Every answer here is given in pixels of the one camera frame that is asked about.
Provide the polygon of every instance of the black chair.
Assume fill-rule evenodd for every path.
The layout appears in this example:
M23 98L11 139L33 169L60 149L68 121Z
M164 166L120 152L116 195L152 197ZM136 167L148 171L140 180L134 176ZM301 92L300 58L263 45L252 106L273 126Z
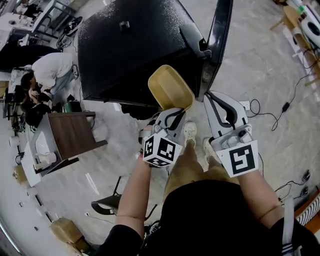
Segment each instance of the black chair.
M117 215L118 213L118 207L119 207L119 203L120 203L120 199L121 199L121 194L118 194L117 192L117 188L119 185L119 182L121 180L121 176L119 177L113 194L111 196L108 196L106 198L100 199L98 201L93 201L91 203L91 207L98 213L98 214L102 214L102 215ZM106 209L101 207L102 206L106 206L106 207L110 207L110 209ZM150 218L151 214L153 213L153 211L155 210L155 208L157 207L157 204L152 208L152 210L150 211L149 215L147 217L145 217L145 221L147 219Z
M167 64L202 101L223 60L232 7L233 0L218 0L206 41L178 0L117 0L107 5L79 32L83 98L158 107L148 79Z

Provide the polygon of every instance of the black hair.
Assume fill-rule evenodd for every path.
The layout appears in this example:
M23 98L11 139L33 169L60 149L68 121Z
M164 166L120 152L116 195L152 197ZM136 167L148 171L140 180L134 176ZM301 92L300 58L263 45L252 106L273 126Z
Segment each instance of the black hair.
M30 85L31 82L30 80L34 77L34 73L30 72L30 73L26 73L23 75L23 77L21 78L21 86L24 90L29 91L30 89Z
M25 122L30 126L38 127L45 113L51 113L50 107L38 104L25 113Z

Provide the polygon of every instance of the white shirt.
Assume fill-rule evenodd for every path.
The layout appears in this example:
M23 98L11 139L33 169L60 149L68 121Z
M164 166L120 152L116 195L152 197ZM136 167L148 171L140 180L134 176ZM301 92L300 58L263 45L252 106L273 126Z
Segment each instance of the white shirt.
M56 84L56 78L63 77L72 68L71 53L54 52L38 59L32 65L35 80L42 85L41 91L51 89Z

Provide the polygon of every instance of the desk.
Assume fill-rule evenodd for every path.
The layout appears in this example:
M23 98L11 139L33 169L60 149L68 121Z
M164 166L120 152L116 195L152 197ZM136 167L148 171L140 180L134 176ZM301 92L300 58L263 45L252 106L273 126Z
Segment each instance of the desk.
M31 187L37 184L44 175L77 162L79 160L77 155L107 144L106 140L96 142L92 134L87 117L95 115L95 112L72 112L46 113L43 116L21 160ZM34 164L40 163L36 140L41 132L44 134L49 151L55 153L56 162L45 169L35 170Z
M299 29L300 25L299 25L298 19L300 18L300 16L297 13L297 11L294 8L292 8L291 6L285 6L285 7L283 7L283 12L284 12L283 18L279 22L274 24L270 28L270 30L274 30L280 24L285 24L291 32L295 28ZM304 56L309 61L310 64L315 63L318 60L318 57L314 55L314 53L312 51L312 47L309 44L309 42L307 41L307 39L302 34L295 34L294 39L304 51L310 50L310 51L305 52ZM313 73L316 74L317 78L312 81L306 82L305 86L308 86L308 85L311 85L315 82L320 81L320 62L318 62L317 64L314 65L312 71L313 71Z

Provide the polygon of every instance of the shoe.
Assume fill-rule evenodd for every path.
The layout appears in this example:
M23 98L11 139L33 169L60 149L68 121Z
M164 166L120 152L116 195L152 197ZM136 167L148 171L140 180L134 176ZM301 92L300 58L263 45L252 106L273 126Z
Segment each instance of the shoe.
M73 73L74 80L76 80L79 77L79 72L78 72L77 65L73 65L71 71Z
M196 147L197 126L195 122L186 122L183 127L184 146L187 146L187 141L193 141L193 148Z
M212 148L212 146L209 143L209 137L208 138L204 138L203 140L203 150L205 152L205 161L206 163L209 164L208 162L208 157L212 156L219 164L221 164L221 161L218 157L218 155L216 154L216 152L214 151L214 149Z

